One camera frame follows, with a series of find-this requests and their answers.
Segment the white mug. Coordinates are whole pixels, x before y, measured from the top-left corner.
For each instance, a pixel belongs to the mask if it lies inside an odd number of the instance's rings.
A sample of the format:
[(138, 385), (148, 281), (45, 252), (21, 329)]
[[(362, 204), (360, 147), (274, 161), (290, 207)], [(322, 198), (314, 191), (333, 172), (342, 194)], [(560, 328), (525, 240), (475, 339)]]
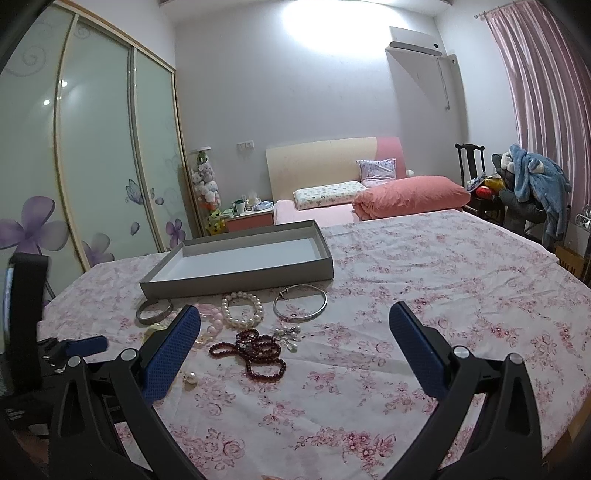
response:
[(233, 203), (233, 207), (235, 208), (236, 215), (242, 215), (243, 213), (245, 213), (245, 200), (236, 200), (235, 203)]

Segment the sliding glass wardrobe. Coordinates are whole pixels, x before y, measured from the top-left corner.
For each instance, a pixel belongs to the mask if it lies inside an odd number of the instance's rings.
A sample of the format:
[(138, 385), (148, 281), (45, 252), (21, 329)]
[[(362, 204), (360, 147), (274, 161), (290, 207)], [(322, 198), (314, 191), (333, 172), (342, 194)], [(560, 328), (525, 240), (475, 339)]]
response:
[(171, 22), (156, 1), (55, 1), (1, 72), (1, 257), (54, 299), (92, 267), (197, 234)]

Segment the pearl cluster brooch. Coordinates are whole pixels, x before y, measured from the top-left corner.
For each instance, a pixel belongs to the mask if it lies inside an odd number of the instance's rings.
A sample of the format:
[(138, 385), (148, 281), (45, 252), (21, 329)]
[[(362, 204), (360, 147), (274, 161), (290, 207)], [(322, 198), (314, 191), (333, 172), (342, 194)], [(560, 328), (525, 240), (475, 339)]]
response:
[(298, 325), (291, 325), (274, 328), (273, 339), (286, 348), (287, 351), (290, 351), (290, 353), (295, 353), (298, 350), (298, 343), (301, 341), (301, 327)]

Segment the stack of plush toys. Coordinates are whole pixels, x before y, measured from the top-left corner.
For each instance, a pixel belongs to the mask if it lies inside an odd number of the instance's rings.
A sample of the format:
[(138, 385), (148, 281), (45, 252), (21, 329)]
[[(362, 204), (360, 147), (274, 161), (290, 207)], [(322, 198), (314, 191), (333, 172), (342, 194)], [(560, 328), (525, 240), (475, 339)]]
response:
[(221, 218), (221, 195), (209, 161), (209, 151), (209, 146), (193, 151), (189, 172), (200, 228), (204, 235), (212, 236), (223, 232), (224, 221)]

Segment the lilac small pillow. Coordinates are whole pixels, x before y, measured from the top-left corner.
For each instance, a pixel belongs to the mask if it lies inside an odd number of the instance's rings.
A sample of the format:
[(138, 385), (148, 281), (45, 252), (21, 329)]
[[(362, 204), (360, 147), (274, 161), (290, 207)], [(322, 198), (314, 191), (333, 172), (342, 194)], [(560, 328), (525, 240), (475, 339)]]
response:
[(396, 159), (365, 160), (356, 161), (360, 170), (360, 178), (363, 186), (372, 188), (384, 183), (394, 181), (398, 178), (396, 171)]

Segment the floral pink bedsheet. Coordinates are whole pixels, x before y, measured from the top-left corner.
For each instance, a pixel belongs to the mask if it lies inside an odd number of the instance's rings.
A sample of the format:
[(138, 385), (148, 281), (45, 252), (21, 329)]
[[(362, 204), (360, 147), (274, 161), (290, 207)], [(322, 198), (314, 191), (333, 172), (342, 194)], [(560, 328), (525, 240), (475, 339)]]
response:
[[(191, 350), (156, 412), (209, 479), (381, 479), (436, 408), (388, 325), (403, 301), (475, 355), (521, 355), (550, 450), (590, 393), (590, 291), (542, 247), (456, 210), (325, 228), (324, 313), (280, 381)], [(260, 290), (263, 334), (283, 327)], [(197, 384), (183, 381), (186, 372)]]

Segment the dark wooden chair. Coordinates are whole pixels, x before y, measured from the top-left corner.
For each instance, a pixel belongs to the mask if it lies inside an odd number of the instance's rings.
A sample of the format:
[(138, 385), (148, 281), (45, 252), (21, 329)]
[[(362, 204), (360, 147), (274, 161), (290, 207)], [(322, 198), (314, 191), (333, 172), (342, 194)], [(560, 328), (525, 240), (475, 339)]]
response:
[(480, 219), (502, 226), (506, 208), (497, 192), (485, 184), (486, 174), (484, 146), (456, 144), (461, 183), (470, 194), (470, 200), (463, 207), (467, 213)]

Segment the salmon folded duvet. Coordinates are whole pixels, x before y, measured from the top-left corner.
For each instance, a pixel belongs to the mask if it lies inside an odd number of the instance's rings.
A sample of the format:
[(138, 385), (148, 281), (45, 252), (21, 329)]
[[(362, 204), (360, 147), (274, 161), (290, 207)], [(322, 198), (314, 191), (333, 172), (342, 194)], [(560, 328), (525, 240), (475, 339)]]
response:
[(447, 177), (417, 176), (363, 190), (353, 199), (353, 210), (367, 221), (462, 209), (470, 199), (464, 187)]

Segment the yellow wrist watch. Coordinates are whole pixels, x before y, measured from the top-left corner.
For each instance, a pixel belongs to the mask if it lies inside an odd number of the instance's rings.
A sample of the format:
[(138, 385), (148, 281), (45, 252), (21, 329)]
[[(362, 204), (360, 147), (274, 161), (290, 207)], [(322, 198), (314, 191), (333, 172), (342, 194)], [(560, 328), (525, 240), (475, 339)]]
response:
[(148, 328), (144, 331), (143, 334), (143, 341), (147, 341), (151, 335), (156, 332), (165, 331), (167, 329), (166, 326), (161, 325), (160, 323), (153, 323), (149, 325)]

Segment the grey cardboard tray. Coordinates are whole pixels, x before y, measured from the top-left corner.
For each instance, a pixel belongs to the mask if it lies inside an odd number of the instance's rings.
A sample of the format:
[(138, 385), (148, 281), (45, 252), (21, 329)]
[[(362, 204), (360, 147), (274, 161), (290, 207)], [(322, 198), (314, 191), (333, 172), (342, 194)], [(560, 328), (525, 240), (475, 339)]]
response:
[(259, 291), (334, 278), (332, 253), (315, 221), (188, 240), (140, 281), (147, 299)]

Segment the thin silver bangle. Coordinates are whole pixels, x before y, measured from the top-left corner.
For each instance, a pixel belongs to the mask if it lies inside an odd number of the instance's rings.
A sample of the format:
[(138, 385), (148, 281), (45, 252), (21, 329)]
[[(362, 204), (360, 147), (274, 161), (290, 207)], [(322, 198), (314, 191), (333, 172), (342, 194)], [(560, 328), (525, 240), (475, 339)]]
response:
[(297, 284), (280, 290), (273, 300), (273, 313), (287, 323), (315, 320), (328, 306), (328, 295), (321, 287)]

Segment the silver cuff bangle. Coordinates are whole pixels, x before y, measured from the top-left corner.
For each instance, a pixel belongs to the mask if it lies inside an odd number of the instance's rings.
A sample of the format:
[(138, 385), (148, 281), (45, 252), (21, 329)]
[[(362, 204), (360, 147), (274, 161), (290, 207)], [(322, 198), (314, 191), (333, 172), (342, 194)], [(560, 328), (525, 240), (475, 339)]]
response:
[(166, 319), (173, 311), (173, 303), (169, 299), (148, 299), (136, 309), (135, 319), (140, 325), (150, 326)]

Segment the single pearl earring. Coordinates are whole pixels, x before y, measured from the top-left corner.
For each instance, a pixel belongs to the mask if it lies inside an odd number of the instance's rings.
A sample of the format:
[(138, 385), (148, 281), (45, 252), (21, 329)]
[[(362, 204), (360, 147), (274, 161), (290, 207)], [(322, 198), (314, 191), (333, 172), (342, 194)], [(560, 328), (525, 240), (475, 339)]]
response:
[(186, 372), (183, 375), (183, 381), (189, 385), (197, 384), (197, 375), (194, 372)]

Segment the white air conditioner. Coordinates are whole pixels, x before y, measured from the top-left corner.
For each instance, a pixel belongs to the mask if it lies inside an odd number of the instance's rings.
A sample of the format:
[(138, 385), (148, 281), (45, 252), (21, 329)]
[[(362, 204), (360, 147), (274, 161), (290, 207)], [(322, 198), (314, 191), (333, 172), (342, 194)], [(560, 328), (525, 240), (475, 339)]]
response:
[(450, 111), (451, 101), (443, 67), (448, 57), (441, 42), (416, 30), (391, 26), (390, 31), (392, 39), (386, 51), (434, 105)]

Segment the beige pink headboard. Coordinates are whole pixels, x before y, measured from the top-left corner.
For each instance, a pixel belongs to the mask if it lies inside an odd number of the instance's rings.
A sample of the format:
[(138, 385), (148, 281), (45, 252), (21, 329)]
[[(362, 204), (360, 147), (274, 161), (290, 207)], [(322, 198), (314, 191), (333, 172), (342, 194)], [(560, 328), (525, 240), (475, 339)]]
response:
[(356, 161), (396, 160), (397, 177), (407, 177), (398, 137), (362, 137), (315, 141), (266, 150), (273, 201), (291, 200), (297, 189), (360, 179)]

